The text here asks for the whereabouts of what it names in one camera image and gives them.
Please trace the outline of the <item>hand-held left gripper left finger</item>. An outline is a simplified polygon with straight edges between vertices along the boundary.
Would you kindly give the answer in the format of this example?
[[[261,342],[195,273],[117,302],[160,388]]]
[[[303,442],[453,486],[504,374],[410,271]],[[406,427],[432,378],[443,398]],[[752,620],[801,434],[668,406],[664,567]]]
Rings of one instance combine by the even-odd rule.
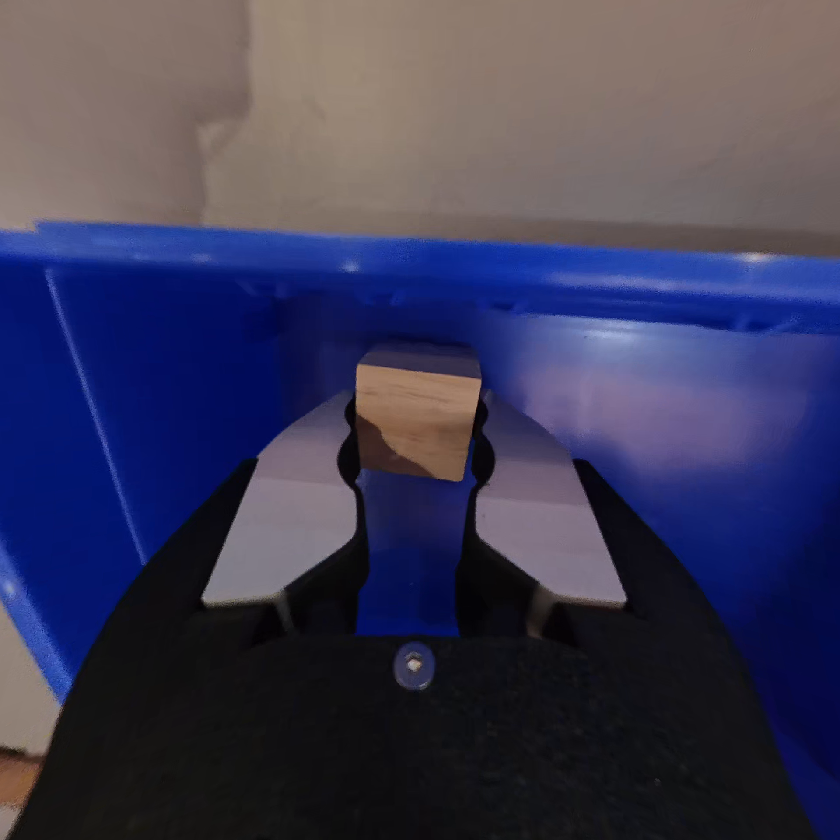
[[[352,392],[339,392],[259,453],[206,607],[270,605],[289,633],[355,632],[370,548],[354,419]]]

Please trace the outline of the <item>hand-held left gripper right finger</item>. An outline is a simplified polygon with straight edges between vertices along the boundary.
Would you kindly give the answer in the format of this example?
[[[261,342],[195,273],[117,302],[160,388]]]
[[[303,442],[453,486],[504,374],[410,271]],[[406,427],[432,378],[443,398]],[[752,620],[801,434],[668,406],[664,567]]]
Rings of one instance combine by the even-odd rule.
[[[459,635],[573,637],[569,608],[624,611],[625,588],[568,450],[490,390],[472,438]]]

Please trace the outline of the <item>blue plastic bin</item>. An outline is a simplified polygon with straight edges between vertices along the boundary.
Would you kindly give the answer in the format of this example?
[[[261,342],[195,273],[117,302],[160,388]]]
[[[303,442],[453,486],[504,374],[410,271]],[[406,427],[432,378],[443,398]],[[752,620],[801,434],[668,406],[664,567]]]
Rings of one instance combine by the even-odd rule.
[[[2,599],[63,700],[140,567],[389,339],[466,344],[701,585],[838,779],[838,258],[2,231]]]

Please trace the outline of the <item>grey desk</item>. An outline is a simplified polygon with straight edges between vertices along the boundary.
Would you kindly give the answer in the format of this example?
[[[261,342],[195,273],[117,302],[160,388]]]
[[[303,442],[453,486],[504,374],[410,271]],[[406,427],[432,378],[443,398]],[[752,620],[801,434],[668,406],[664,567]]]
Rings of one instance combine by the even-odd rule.
[[[2,231],[838,258],[838,2],[2,2]]]

